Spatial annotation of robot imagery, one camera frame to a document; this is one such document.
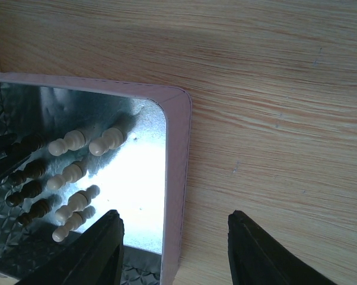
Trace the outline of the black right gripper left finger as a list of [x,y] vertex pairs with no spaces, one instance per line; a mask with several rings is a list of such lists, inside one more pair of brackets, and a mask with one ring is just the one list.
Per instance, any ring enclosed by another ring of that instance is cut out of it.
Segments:
[[76,241],[18,284],[120,284],[124,224],[110,210]]

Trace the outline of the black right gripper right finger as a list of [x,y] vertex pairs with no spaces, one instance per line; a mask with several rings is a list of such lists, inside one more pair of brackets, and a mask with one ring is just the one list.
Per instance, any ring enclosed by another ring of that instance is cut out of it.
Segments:
[[242,211],[228,216],[233,284],[334,284],[274,239]]

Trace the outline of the pink metal tin tray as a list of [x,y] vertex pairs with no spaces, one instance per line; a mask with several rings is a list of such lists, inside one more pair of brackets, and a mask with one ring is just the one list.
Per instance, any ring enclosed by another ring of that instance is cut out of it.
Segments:
[[0,73],[0,277],[171,284],[191,115],[177,87]]

